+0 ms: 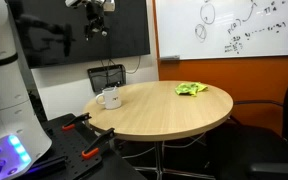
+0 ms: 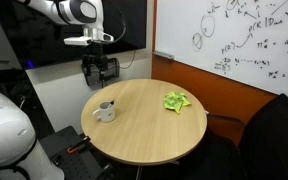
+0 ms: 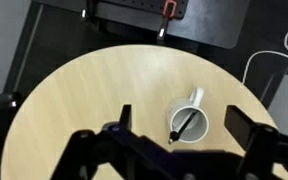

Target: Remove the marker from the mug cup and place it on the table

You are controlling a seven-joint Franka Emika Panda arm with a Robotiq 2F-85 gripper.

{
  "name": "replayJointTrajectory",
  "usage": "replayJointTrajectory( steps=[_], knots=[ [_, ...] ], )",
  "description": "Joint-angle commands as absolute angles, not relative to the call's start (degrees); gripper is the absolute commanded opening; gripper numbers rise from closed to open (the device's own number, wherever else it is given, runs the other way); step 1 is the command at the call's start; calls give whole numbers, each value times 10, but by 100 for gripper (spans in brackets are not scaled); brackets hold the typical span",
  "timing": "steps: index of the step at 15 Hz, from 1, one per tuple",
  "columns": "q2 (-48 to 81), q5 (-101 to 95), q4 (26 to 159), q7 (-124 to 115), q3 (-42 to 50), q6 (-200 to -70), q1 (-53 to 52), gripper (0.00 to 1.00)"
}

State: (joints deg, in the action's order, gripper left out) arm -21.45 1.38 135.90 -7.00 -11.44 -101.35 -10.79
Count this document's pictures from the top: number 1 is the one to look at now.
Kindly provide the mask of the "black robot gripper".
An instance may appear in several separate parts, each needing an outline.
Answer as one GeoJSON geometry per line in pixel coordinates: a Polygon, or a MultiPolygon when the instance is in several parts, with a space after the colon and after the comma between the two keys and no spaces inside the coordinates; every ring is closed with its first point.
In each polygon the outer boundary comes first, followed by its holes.
{"type": "Polygon", "coordinates": [[[101,32],[103,37],[108,35],[107,31],[103,31],[104,27],[104,13],[103,7],[97,2],[90,2],[86,5],[86,17],[88,23],[84,27],[86,41],[90,40],[90,36],[101,32]]]}

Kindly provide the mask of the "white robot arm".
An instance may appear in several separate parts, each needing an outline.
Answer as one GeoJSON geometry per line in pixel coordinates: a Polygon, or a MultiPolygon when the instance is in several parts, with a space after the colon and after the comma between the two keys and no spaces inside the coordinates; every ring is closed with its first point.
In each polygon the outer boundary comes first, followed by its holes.
{"type": "Polygon", "coordinates": [[[0,180],[57,175],[66,158],[40,160],[52,140],[34,115],[17,60],[8,5],[0,0],[0,180]]]}

